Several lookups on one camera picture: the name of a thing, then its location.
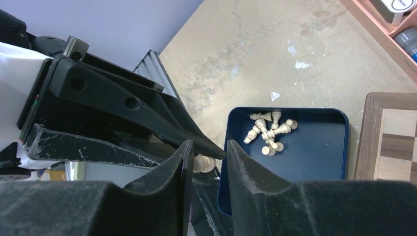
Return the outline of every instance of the wall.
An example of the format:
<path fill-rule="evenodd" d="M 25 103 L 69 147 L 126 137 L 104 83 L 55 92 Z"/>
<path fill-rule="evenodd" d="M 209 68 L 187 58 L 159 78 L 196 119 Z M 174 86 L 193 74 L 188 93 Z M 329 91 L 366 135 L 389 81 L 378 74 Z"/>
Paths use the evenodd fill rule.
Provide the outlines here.
<path fill-rule="evenodd" d="M 72 35 L 90 53 L 133 70 L 149 49 L 160 53 L 202 1 L 2 0 L 0 8 L 34 35 Z"/>

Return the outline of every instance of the tray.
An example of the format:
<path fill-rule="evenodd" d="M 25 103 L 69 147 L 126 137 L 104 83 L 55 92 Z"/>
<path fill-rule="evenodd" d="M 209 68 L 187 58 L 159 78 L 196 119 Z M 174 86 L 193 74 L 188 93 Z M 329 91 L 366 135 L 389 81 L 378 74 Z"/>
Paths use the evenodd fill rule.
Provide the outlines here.
<path fill-rule="evenodd" d="M 290 118 L 298 122 L 298 128 L 275 137 L 276 141 L 284 144 L 284 151 L 277 152 L 275 156 L 265 156 L 261 149 L 266 144 L 260 135 L 249 144 L 245 144 L 243 139 L 255 124 L 249 116 L 272 110 L 282 112 L 279 124 Z M 226 142 L 231 139 L 254 160 L 290 182 L 347 177 L 349 119 L 337 109 L 237 107 L 229 113 L 227 122 Z M 227 159 L 222 162 L 217 203 L 224 214 L 232 215 Z"/>

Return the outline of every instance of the chessboard frame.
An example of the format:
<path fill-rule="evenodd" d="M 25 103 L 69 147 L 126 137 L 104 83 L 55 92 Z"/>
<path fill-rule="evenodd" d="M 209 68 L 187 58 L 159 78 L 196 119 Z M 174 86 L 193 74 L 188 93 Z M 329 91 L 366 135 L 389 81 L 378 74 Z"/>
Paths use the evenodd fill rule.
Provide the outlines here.
<path fill-rule="evenodd" d="M 366 96 L 354 174 L 356 180 L 374 180 L 384 109 L 417 111 L 417 94 L 373 92 Z"/>

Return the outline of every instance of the gray bottle cap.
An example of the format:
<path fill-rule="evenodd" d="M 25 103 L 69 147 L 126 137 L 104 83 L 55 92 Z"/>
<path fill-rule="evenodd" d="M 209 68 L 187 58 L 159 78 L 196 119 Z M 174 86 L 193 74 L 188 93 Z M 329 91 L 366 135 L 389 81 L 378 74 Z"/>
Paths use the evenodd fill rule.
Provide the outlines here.
<path fill-rule="evenodd" d="M 417 53 L 417 28 L 411 27 L 399 33 L 394 37 L 394 41 L 408 53 L 413 56 Z"/>

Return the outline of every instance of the screw hole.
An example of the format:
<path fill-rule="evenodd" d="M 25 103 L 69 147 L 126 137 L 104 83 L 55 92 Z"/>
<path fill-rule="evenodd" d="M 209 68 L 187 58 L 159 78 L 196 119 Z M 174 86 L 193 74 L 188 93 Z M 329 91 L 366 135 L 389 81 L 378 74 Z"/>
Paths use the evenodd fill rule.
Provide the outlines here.
<path fill-rule="evenodd" d="M 126 107 L 128 107 L 132 110 L 136 110 L 141 106 L 139 101 L 136 100 L 136 98 L 133 98 L 133 97 L 127 98 L 126 101 L 124 102 L 124 104 L 126 105 Z"/>
<path fill-rule="evenodd" d="M 81 53 L 79 53 L 79 52 L 73 52 L 72 54 L 71 54 L 71 59 L 73 59 L 73 60 L 81 60 L 81 58 L 82 58 L 83 56 L 81 55 Z"/>
<path fill-rule="evenodd" d="M 71 81 L 71 87 L 76 91 L 83 91 L 87 88 L 87 83 L 82 79 L 73 79 Z"/>

